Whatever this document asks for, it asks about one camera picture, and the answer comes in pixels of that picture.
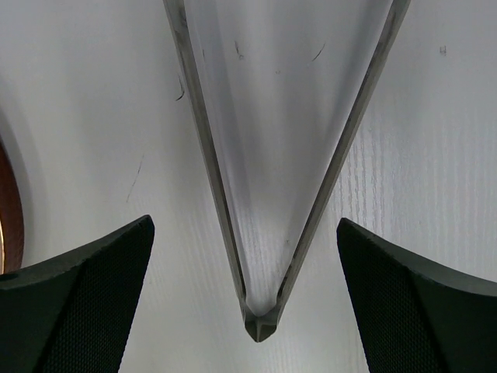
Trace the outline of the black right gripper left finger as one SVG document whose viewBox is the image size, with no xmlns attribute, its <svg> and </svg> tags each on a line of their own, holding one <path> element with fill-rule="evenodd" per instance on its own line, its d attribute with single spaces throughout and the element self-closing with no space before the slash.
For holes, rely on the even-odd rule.
<svg viewBox="0 0 497 373">
<path fill-rule="evenodd" d="M 1 276 L 3 372 L 117 372 L 151 256 L 145 215 Z"/>
</svg>

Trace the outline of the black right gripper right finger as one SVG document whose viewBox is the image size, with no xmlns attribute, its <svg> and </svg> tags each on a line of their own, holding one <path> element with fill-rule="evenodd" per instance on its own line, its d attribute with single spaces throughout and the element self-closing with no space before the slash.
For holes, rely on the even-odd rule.
<svg viewBox="0 0 497 373">
<path fill-rule="evenodd" d="M 342 218 L 337 245 L 371 372 L 494 372 L 496 284 Z"/>
</svg>

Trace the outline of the metal serving tongs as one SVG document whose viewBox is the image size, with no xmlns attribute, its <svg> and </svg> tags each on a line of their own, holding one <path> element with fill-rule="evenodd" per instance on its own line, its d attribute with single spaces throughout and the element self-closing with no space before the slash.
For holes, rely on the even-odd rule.
<svg viewBox="0 0 497 373">
<path fill-rule="evenodd" d="M 245 330 L 275 333 L 407 1 L 164 4 Z"/>
</svg>

